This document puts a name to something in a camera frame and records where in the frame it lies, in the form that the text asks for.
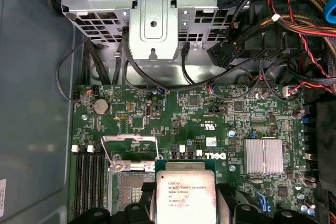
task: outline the sticker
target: sticker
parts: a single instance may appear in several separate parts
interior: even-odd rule
[[[0,180],[0,217],[4,215],[6,180]]]
[[[216,137],[207,137],[206,138],[206,147],[216,147],[217,138]]]

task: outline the integrated circuit chip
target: integrated circuit chip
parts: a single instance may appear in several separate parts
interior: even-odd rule
[[[244,102],[235,102],[234,103],[234,110],[235,112],[243,112],[244,110]]]
[[[191,95],[189,97],[189,106],[198,106],[198,96]]]
[[[132,116],[131,120],[132,129],[143,129],[144,128],[144,118],[143,116]]]
[[[288,197],[287,186],[278,186],[278,196],[279,197]]]

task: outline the ventilation holes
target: ventilation holes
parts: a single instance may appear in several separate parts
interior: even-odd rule
[[[187,33],[179,33],[178,40],[179,41],[202,41],[203,34],[187,34]]]
[[[228,36],[228,29],[211,29],[207,41],[219,41]]]

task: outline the chipset heatsink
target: chipset heatsink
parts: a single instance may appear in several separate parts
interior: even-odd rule
[[[282,140],[245,139],[244,160],[246,174],[283,174]]]

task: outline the screw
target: screw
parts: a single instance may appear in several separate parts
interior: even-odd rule
[[[293,215],[290,212],[284,211],[281,213],[283,216],[287,217],[287,218],[292,218]]]
[[[242,210],[244,211],[251,211],[251,208],[249,206],[243,205]]]
[[[116,170],[119,170],[119,171],[122,170],[122,165],[116,165],[116,166],[115,166],[115,169],[116,169]]]
[[[86,114],[82,115],[82,120],[86,121],[88,118],[89,118],[88,115],[86,115]]]
[[[236,166],[234,166],[234,165],[229,166],[229,171],[230,172],[234,172],[235,170],[236,170]]]
[[[305,199],[305,195],[304,194],[298,194],[298,199]]]

